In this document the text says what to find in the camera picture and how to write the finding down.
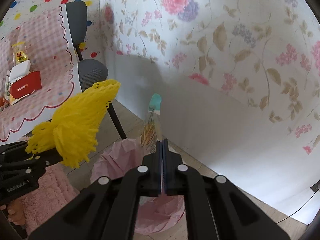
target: polka dot wall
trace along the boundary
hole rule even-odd
[[[67,2],[80,0],[15,0],[0,22],[0,37],[5,37],[10,31],[20,26],[32,17],[42,14],[44,11],[56,8]],[[99,0],[81,0],[87,5],[87,35],[85,41],[80,44],[83,58],[95,58],[103,62],[99,31]]]

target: yellow snack bag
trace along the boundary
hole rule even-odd
[[[13,50],[13,65],[17,65],[28,60],[27,48],[24,41],[18,42],[12,45]]]

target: silver screw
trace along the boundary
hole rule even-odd
[[[178,170],[179,171],[187,171],[188,170],[188,166],[187,165],[184,165],[184,164],[180,164],[178,166]]]
[[[139,171],[140,173],[145,173],[145,172],[148,171],[148,167],[145,166],[145,165],[141,165],[141,166],[138,167],[138,171]]]
[[[109,178],[108,177],[101,177],[98,179],[98,183],[100,185],[106,185],[109,183]]]
[[[218,175],[218,176],[216,177],[216,181],[219,182],[219,183],[221,183],[221,184],[223,184],[223,183],[225,183],[225,182],[227,181],[227,179],[226,179],[225,176]]]

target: gray chair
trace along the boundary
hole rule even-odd
[[[85,91],[95,82],[104,81],[108,77],[108,69],[103,63],[95,59],[83,59],[79,44],[84,41],[87,33],[87,6],[83,1],[66,3],[68,22],[73,46],[76,48],[80,62],[78,62],[79,81],[81,90]],[[110,102],[108,113],[120,137],[126,139],[125,132]]]

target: red box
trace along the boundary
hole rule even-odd
[[[23,78],[13,83],[10,87],[10,101],[13,98],[14,104],[16,100],[31,94],[35,90],[41,89],[40,71],[33,71]]]

